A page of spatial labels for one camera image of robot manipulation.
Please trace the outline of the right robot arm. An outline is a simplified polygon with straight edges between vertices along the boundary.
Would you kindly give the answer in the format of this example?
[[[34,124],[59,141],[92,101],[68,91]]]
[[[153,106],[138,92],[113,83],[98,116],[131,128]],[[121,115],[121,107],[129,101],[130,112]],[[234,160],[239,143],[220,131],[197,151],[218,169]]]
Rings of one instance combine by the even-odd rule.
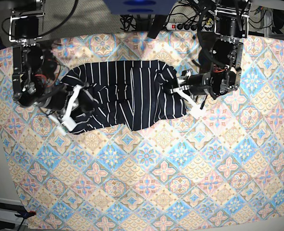
[[[54,121],[62,133],[72,132],[82,118],[94,112],[94,99],[87,99],[90,84],[70,71],[59,80],[62,65],[51,45],[38,43],[44,35],[39,24],[45,16],[43,0],[13,0],[7,35],[13,47],[13,100],[21,107],[37,107]]]

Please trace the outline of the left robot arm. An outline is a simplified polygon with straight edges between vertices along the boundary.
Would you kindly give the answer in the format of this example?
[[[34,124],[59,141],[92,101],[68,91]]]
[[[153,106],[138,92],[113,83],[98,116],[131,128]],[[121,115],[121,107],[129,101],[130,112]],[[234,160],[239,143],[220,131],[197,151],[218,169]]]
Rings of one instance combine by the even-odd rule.
[[[213,100],[240,85],[243,40],[248,36],[250,0],[189,0],[195,16],[177,30],[196,31],[199,45],[199,61],[194,64],[200,73],[183,70],[177,77],[176,88],[171,93],[179,94],[191,107],[189,113],[196,119],[204,116],[204,103],[198,104],[200,96]]]

